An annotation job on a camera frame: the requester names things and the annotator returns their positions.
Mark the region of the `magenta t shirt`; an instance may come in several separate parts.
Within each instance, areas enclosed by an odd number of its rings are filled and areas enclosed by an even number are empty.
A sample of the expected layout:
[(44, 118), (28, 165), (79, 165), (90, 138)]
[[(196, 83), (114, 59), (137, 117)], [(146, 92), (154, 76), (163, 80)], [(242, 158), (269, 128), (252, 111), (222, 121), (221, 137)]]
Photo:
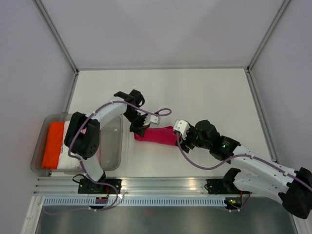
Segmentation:
[(176, 135), (173, 126), (162, 128), (148, 128), (144, 132), (144, 136), (134, 133), (134, 139), (142, 142), (152, 142), (162, 145), (176, 146)]

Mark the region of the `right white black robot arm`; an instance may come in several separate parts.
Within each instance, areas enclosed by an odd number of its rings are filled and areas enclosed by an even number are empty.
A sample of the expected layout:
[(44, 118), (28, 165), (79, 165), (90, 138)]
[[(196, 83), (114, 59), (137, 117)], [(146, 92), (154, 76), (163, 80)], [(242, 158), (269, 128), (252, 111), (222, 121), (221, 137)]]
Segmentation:
[[(312, 173), (301, 167), (296, 170), (261, 158), (240, 142), (221, 135), (208, 120), (195, 126), (184, 120), (174, 124), (176, 144), (184, 158), (193, 166), (211, 171), (226, 163), (231, 168), (223, 177), (225, 191), (249, 192), (274, 200), (290, 214), (307, 219), (312, 210)], [(206, 149), (219, 164), (203, 167), (187, 157), (197, 148)]]

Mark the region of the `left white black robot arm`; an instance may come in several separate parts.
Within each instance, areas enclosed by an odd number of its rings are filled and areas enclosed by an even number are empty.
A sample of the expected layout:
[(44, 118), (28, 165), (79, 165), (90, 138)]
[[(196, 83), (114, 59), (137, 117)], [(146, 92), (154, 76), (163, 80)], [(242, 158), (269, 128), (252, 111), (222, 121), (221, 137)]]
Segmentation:
[(111, 102), (104, 104), (93, 114), (72, 114), (64, 144), (69, 148), (69, 157), (79, 160), (90, 180), (89, 187), (95, 193), (102, 193), (106, 189), (106, 180), (103, 179), (105, 172), (96, 156), (101, 129), (114, 118), (124, 115), (131, 123), (130, 131), (144, 136), (149, 127), (144, 123), (147, 114), (140, 114), (137, 110), (144, 103), (145, 99), (138, 90), (133, 89), (129, 94), (119, 91), (114, 94)]

